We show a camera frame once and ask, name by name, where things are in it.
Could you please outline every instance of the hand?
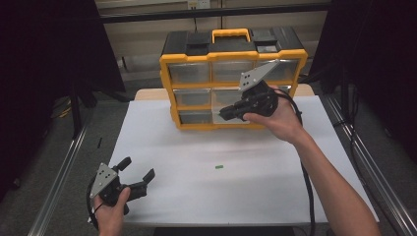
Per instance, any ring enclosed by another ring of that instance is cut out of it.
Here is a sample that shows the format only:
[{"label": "hand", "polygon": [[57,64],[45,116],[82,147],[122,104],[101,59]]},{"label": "hand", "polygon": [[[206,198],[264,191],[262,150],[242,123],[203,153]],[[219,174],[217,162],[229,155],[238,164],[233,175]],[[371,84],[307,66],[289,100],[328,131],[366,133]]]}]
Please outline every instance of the hand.
[{"label": "hand", "polygon": [[291,103],[285,98],[278,98],[278,107],[269,117],[256,113],[246,113],[243,119],[266,126],[279,139],[295,144],[300,135],[305,134]]},{"label": "hand", "polygon": [[98,231],[100,235],[121,235],[123,228],[123,209],[129,199],[130,188],[126,187],[119,195],[119,200],[115,206],[102,205],[103,200],[100,196],[94,198],[94,208],[98,208],[95,217],[98,221]]}]

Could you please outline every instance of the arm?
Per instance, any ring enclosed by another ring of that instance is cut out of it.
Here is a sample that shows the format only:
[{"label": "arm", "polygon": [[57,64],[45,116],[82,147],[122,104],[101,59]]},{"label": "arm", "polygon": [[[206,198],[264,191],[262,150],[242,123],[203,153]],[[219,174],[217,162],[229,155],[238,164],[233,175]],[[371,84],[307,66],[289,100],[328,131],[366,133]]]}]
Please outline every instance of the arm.
[{"label": "arm", "polygon": [[276,137],[295,146],[336,235],[381,235],[365,202],[304,130],[289,101],[280,99],[270,117],[247,113],[243,118],[266,126]]},{"label": "arm", "polygon": [[102,205],[103,200],[100,196],[94,198],[94,208],[97,208],[95,216],[98,221],[100,236],[122,235],[123,208],[129,199],[130,192],[131,190],[129,187],[123,189],[122,193],[119,195],[116,206]]}]

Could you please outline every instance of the white table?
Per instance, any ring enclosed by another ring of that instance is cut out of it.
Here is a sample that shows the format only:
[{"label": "white table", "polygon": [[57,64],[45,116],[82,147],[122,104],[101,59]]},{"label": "white table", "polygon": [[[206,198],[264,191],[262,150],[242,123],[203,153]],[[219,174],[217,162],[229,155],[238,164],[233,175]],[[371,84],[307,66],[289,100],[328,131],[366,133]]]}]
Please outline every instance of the white table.
[{"label": "white table", "polygon": [[[306,130],[374,212],[317,96],[295,97]],[[125,222],[142,226],[266,226],[310,222],[295,148],[268,130],[177,130],[168,100],[132,101],[110,166],[131,156],[122,183],[154,168]],[[317,222],[327,222],[315,193]]]}]

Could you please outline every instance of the metal rail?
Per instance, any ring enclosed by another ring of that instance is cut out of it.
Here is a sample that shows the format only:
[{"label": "metal rail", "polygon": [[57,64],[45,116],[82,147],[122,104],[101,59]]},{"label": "metal rail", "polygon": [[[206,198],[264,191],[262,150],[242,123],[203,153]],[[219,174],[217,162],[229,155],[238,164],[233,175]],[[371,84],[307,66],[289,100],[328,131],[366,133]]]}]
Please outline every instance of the metal rail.
[{"label": "metal rail", "polygon": [[[337,120],[339,122],[344,120],[340,111],[340,105],[338,104],[336,99],[334,97],[327,96],[327,101]],[[342,124],[342,127],[347,138],[350,140],[353,132],[352,125]],[[365,145],[363,144],[360,137],[356,134],[356,132],[353,132],[353,136],[354,149],[357,151],[360,160],[362,161],[371,178],[373,179],[381,196],[386,201],[390,211],[396,219],[396,222],[401,227],[402,232],[404,233],[404,235],[407,236],[417,235],[416,223],[411,218],[404,203],[392,189],[386,177],[384,176],[384,174],[382,173],[377,163],[374,161],[371,154],[368,152],[368,150],[366,149]]]},{"label": "metal rail", "polygon": [[70,148],[67,151],[64,162],[61,165],[61,168],[55,178],[54,183],[43,203],[39,213],[36,216],[36,219],[30,229],[29,236],[42,236],[46,232],[48,223],[52,217],[53,211],[55,210],[59,197],[61,196],[62,190],[64,188],[64,183],[67,180],[67,176],[73,166],[74,160],[77,156],[77,153],[83,143],[84,136],[87,131],[87,126],[92,117],[92,109],[88,110],[88,114],[85,118],[85,124],[82,130],[79,132],[77,137],[71,142]]},{"label": "metal rail", "polygon": [[317,12],[327,11],[332,3],[315,3],[315,4],[292,4],[278,5],[268,7],[253,8],[215,8],[200,10],[171,11],[160,13],[141,13],[141,14],[114,14],[103,15],[100,20],[104,24],[127,23],[127,22],[144,22],[173,19],[189,18],[209,18],[209,17],[227,17],[242,15],[274,14],[274,13],[293,13],[293,12]]}]

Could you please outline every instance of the yellow storage organizer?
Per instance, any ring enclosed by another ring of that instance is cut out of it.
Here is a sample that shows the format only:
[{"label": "yellow storage organizer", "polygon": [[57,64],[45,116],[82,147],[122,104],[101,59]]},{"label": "yellow storage organizer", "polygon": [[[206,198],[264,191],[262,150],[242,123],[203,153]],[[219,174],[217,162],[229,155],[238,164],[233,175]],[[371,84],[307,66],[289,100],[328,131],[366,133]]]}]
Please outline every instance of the yellow storage organizer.
[{"label": "yellow storage organizer", "polygon": [[177,128],[260,128],[239,119],[224,121],[218,112],[241,99],[242,73],[275,59],[279,64],[265,81],[293,96],[307,52],[292,28],[169,33],[159,60],[160,75]]}]

